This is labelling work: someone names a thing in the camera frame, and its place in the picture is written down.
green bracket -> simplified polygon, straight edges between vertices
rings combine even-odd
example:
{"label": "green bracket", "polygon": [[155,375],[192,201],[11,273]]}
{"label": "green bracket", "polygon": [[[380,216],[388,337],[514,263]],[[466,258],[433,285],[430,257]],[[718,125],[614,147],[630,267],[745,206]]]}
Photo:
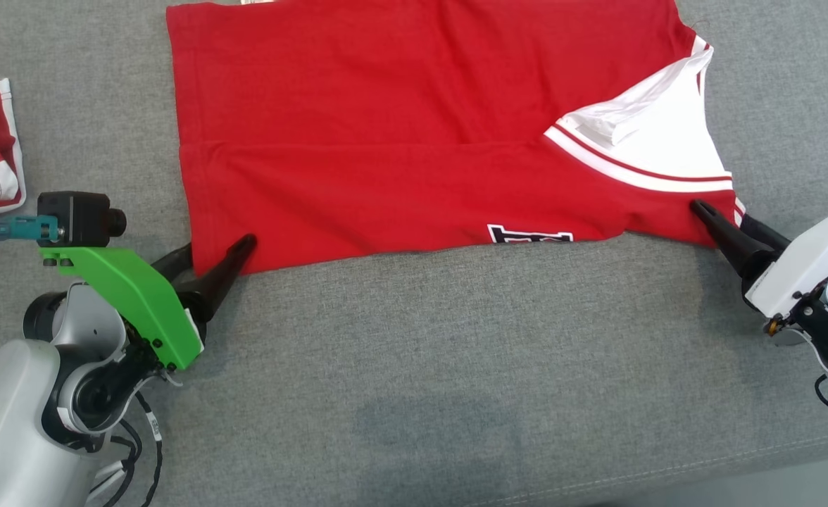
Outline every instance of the green bracket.
{"label": "green bracket", "polygon": [[173,286],[125,248],[47,247],[63,275],[78,276],[153,344],[164,366],[186,369],[204,347]]}

black knob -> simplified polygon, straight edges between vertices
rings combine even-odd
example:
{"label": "black knob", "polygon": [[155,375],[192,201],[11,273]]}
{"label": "black knob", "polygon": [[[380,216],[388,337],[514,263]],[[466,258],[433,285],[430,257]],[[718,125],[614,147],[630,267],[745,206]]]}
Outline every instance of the black knob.
{"label": "black knob", "polygon": [[121,237],[127,231],[127,215],[122,209],[111,208],[108,211],[109,237]]}

teal connector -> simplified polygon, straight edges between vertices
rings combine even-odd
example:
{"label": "teal connector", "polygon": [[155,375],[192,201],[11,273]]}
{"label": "teal connector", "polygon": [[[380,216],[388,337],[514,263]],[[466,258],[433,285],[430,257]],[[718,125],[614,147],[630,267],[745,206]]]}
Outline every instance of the teal connector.
{"label": "teal connector", "polygon": [[9,239],[57,241],[58,234],[56,216],[2,216],[0,218],[0,241]]}

gray fabric surface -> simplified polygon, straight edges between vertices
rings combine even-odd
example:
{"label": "gray fabric surface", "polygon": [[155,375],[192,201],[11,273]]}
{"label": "gray fabric surface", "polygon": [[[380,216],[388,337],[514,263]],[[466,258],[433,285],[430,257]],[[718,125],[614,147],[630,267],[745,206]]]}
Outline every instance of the gray fabric surface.
{"label": "gray fabric surface", "polygon": [[[165,4],[0,1],[29,192],[108,193],[117,245],[148,259],[189,239]],[[801,233],[828,214],[828,4],[681,10],[716,48],[710,131],[739,195]],[[65,285],[0,244],[0,344]],[[819,368],[760,325],[716,251],[636,235],[254,275],[185,387],[144,390],[154,505],[572,505],[825,458]]]}

red jersey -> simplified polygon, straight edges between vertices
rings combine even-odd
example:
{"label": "red jersey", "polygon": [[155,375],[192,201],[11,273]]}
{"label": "red jersey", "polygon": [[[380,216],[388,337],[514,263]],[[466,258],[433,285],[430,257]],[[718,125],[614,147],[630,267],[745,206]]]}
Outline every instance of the red jersey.
{"label": "red jersey", "polygon": [[193,253],[247,272],[739,219],[672,0],[170,7]]}

